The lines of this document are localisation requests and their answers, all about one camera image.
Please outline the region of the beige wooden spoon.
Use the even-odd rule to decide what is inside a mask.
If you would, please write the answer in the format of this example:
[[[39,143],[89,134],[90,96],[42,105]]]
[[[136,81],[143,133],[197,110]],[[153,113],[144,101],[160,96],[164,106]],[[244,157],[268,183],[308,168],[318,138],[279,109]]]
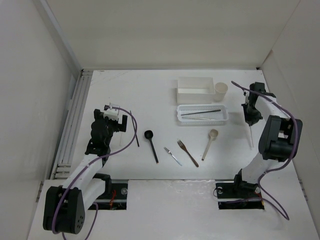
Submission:
[[[208,143],[206,145],[206,148],[204,150],[204,153],[202,155],[202,158],[201,160],[204,161],[206,156],[207,156],[207,153],[210,149],[210,146],[211,146],[211,143],[213,142],[213,140],[215,140],[218,136],[219,132],[216,130],[216,129],[212,129],[210,132],[209,132],[209,140],[208,140]]]

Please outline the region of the beige chopstick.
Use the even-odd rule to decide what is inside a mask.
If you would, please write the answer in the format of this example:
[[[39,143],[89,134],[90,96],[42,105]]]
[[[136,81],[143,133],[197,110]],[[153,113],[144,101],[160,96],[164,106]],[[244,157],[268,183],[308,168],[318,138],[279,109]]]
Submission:
[[[254,148],[255,146],[254,146],[253,131],[252,131],[251,125],[249,126],[249,131],[250,131],[251,145],[252,145],[252,148]]]

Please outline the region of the white perforated basket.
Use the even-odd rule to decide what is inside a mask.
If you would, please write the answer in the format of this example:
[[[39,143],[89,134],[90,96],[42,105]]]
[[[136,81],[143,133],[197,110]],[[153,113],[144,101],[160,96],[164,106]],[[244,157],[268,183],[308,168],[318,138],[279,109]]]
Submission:
[[[229,120],[223,104],[181,104],[176,111],[182,126],[223,126]]]

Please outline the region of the white rectangular bin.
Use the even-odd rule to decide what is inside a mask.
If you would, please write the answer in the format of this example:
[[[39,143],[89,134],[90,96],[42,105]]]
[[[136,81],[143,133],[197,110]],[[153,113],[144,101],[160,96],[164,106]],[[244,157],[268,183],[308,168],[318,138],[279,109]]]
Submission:
[[[177,103],[211,104],[214,101],[215,84],[212,77],[179,77],[177,80]]]

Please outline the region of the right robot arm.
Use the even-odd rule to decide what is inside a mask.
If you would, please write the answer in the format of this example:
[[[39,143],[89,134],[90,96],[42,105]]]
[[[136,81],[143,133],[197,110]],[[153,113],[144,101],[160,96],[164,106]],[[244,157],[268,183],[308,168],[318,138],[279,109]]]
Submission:
[[[266,91],[264,83],[255,82],[249,88],[231,83],[243,90],[245,103],[241,106],[245,122],[251,127],[265,120],[257,155],[235,175],[231,185],[232,193],[243,197],[259,187],[259,180],[266,173],[285,168],[296,156],[303,122],[280,106],[276,96]]]

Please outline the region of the small silver fork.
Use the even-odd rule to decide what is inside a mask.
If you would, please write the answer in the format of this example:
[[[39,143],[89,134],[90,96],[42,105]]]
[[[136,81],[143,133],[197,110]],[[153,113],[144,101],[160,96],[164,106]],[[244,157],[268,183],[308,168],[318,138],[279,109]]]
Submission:
[[[164,147],[164,150],[178,163],[178,165],[181,167],[183,166],[167,147]]]

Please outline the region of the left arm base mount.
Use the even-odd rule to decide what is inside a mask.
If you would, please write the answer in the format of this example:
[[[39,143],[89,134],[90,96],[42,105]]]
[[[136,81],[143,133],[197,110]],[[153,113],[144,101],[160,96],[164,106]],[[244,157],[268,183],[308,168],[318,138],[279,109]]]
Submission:
[[[95,201],[99,210],[117,211],[127,209],[129,185],[127,180],[112,180],[110,192],[105,192]]]

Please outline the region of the silver metal chopstick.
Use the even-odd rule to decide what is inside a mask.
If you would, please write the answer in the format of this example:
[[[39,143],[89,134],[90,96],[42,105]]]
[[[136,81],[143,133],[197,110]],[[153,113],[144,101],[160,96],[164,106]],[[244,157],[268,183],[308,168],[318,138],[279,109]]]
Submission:
[[[212,112],[212,113],[205,113],[205,114],[185,115],[181,117],[184,119],[189,118],[189,119],[199,119],[199,120],[220,120],[220,119],[223,119],[223,114],[221,112]]]

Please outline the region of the white paper cup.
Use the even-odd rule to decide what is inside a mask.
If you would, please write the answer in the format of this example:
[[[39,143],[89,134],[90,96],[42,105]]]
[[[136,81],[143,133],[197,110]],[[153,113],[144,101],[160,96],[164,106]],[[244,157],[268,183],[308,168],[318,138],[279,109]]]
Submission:
[[[215,102],[221,102],[227,91],[228,91],[228,85],[223,83],[223,82],[218,82],[214,85],[214,96],[213,96],[213,100]]]

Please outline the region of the black chopstick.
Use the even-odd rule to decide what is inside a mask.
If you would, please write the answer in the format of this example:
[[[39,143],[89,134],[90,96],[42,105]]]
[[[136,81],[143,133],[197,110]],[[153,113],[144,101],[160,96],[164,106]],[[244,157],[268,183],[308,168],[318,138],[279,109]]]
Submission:
[[[134,118],[133,115],[132,115],[132,111],[130,110],[129,112],[130,112],[130,116],[131,116],[131,122],[132,122],[133,130],[134,130],[134,132],[135,132],[136,144],[137,144],[137,147],[139,148],[139,147],[140,147],[140,143],[139,143],[139,139],[138,139],[137,123],[136,123],[135,118]]]

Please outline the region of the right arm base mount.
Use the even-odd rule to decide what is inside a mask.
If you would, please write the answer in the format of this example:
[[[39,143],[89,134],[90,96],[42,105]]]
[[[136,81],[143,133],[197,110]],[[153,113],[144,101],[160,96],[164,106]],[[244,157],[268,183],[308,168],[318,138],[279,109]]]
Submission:
[[[264,210],[260,192],[252,189],[235,189],[231,181],[215,183],[213,194],[217,197],[219,210]]]

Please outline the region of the dark grey chopstick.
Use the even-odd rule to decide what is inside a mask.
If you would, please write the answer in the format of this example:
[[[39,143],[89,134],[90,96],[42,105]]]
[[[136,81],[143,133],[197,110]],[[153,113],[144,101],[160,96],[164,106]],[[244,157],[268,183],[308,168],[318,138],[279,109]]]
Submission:
[[[190,115],[199,115],[199,114],[207,114],[207,113],[216,113],[220,112],[221,109],[216,109],[216,110],[208,110],[208,111],[198,111],[198,112],[192,112],[192,113],[183,113],[181,116],[190,116]]]

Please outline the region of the black plastic spoon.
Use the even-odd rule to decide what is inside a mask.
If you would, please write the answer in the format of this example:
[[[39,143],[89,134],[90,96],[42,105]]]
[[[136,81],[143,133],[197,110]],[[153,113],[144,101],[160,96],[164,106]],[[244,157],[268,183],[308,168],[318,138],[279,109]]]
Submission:
[[[158,156],[157,156],[157,153],[156,153],[156,150],[155,150],[153,141],[152,141],[153,136],[154,136],[154,134],[153,134],[153,132],[152,132],[151,130],[146,130],[146,131],[144,132],[144,137],[145,137],[147,140],[149,140],[149,143],[150,143],[150,146],[151,146],[151,149],[152,149],[152,153],[153,153],[153,156],[154,156],[154,158],[155,158],[155,162],[156,162],[157,164],[159,164]]]

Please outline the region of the brown fork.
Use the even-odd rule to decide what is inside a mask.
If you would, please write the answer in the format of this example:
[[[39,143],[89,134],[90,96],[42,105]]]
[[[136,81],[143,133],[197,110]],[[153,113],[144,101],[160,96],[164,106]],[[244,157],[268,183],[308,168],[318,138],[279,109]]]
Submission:
[[[193,162],[193,164],[198,168],[199,164],[196,162],[196,160],[192,157],[192,155],[189,153],[189,151],[187,150],[186,146],[184,145],[184,143],[179,139],[177,141],[177,144],[179,145],[179,147],[189,156],[189,158],[191,159],[191,161]]]

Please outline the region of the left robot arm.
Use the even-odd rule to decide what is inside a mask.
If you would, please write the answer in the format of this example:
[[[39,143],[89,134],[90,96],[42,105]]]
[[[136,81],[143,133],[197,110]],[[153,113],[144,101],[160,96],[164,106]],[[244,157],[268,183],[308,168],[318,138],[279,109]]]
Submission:
[[[119,121],[120,107],[106,105],[95,109],[90,140],[85,158],[59,186],[51,186],[45,196],[43,229],[54,234],[78,234],[83,228],[86,211],[91,207],[112,210],[117,191],[123,186],[112,185],[108,174],[99,173],[112,154],[110,143],[114,133],[126,132],[127,115]]]

